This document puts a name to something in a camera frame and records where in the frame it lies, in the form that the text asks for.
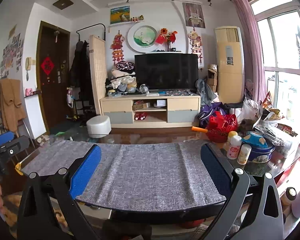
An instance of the tv stand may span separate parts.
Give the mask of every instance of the tv stand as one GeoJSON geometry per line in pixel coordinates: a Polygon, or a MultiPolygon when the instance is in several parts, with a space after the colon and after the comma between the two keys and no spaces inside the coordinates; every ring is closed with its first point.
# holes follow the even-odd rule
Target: tv stand
{"type": "Polygon", "coordinates": [[[105,97],[100,100],[102,115],[110,117],[112,128],[166,128],[197,126],[200,111],[200,96],[151,96],[125,95],[105,97]],[[164,108],[153,107],[157,99],[167,100],[164,108]],[[150,102],[151,107],[137,111],[132,105],[137,100],[150,102]],[[134,120],[136,112],[147,112],[144,120],[134,120]]]}

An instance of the gray fabric mat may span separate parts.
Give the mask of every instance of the gray fabric mat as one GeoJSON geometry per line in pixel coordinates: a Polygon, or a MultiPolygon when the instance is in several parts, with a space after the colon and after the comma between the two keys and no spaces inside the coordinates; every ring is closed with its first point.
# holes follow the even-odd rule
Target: gray fabric mat
{"type": "MultiPolygon", "coordinates": [[[[225,201],[200,158],[206,141],[142,145],[99,144],[101,161],[76,199],[110,209],[165,212],[225,201]]],[[[54,174],[84,156],[92,143],[56,141],[23,171],[54,174]]]]}

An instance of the orange handle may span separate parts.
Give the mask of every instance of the orange handle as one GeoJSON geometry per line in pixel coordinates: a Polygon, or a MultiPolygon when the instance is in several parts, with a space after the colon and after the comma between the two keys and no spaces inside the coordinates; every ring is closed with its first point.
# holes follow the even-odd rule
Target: orange handle
{"type": "Polygon", "coordinates": [[[199,127],[195,127],[193,126],[191,128],[192,131],[195,131],[195,132],[207,132],[208,130],[207,129],[203,129],[203,128],[199,128],[199,127]]]}

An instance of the white stool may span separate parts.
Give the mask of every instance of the white stool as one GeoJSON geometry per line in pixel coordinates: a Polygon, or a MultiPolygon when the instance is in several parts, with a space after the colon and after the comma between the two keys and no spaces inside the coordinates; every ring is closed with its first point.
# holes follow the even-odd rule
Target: white stool
{"type": "Polygon", "coordinates": [[[87,121],[87,128],[90,137],[104,137],[111,132],[110,118],[107,115],[92,117],[87,121]]]}

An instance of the square ceiling lamp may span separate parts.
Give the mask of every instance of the square ceiling lamp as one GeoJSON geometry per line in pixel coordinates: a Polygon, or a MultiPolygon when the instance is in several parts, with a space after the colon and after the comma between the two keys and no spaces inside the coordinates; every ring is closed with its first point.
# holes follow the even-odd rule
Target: square ceiling lamp
{"type": "Polygon", "coordinates": [[[70,5],[73,5],[73,2],[71,0],[59,0],[53,4],[53,6],[59,8],[60,10],[63,10],[64,8],[67,8],[70,5]]]}

